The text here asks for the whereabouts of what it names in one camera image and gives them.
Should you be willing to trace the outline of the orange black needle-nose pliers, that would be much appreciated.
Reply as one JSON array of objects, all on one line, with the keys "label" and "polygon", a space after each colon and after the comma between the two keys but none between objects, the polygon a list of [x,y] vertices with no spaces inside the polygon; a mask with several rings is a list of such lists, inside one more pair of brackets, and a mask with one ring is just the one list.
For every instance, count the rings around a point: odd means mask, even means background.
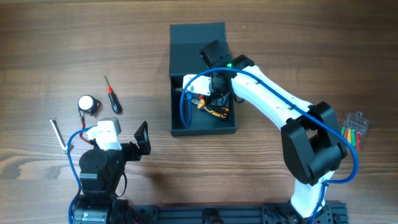
[{"label": "orange black needle-nose pliers", "polygon": [[229,108],[223,106],[208,106],[204,98],[197,100],[192,100],[192,103],[197,106],[197,108],[210,115],[213,118],[220,120],[227,120],[229,116]]}]

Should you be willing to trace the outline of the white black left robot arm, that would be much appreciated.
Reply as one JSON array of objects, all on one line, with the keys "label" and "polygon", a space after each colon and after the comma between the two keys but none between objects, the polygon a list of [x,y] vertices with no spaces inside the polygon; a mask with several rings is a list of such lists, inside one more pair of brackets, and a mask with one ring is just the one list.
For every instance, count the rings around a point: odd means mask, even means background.
[{"label": "white black left robot arm", "polygon": [[97,125],[77,131],[86,132],[92,149],[79,159],[77,174],[70,150],[68,160],[78,183],[78,192],[68,209],[69,223],[139,223],[127,200],[116,193],[121,178],[127,179],[125,166],[150,154],[148,124],[143,121],[134,133],[136,142],[121,144],[121,127],[117,118],[105,118]]}]

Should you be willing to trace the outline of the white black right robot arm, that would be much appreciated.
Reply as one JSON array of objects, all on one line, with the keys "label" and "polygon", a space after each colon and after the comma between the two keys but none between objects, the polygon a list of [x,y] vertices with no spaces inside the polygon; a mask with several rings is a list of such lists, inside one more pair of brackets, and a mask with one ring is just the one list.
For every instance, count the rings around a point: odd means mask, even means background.
[{"label": "white black right robot arm", "polygon": [[279,129],[284,162],[295,177],[294,193],[287,211],[279,208],[281,220],[315,223],[326,214],[325,193],[329,184],[344,184],[352,178],[334,180],[333,174],[347,156],[333,108],[301,100],[265,76],[245,55],[231,58],[218,40],[205,45],[200,56],[208,66],[208,92],[220,98],[227,92],[249,102]]}]

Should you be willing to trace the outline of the black red small screwdriver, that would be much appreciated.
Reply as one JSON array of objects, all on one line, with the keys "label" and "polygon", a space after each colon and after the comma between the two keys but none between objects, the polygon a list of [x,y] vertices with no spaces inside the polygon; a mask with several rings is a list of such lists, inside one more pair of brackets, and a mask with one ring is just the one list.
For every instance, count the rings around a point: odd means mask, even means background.
[{"label": "black red small screwdriver", "polygon": [[111,88],[111,86],[109,84],[109,81],[108,81],[106,76],[104,76],[104,79],[105,79],[105,81],[107,83],[107,86],[108,86],[108,97],[109,97],[109,100],[111,102],[112,110],[116,114],[120,114],[120,113],[122,113],[122,108],[121,108],[121,105],[120,105],[120,103],[118,101],[118,98],[117,98],[116,94],[114,93],[113,89]]}]

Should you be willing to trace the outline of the clear pack coloured screwdrivers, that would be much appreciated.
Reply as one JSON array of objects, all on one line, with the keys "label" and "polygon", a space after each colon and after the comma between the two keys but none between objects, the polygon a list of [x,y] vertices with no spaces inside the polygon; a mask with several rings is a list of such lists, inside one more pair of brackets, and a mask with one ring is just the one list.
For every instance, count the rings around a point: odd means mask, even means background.
[{"label": "clear pack coloured screwdrivers", "polygon": [[343,121],[341,134],[357,151],[360,151],[368,127],[369,120],[363,116],[362,112],[349,112]]}]

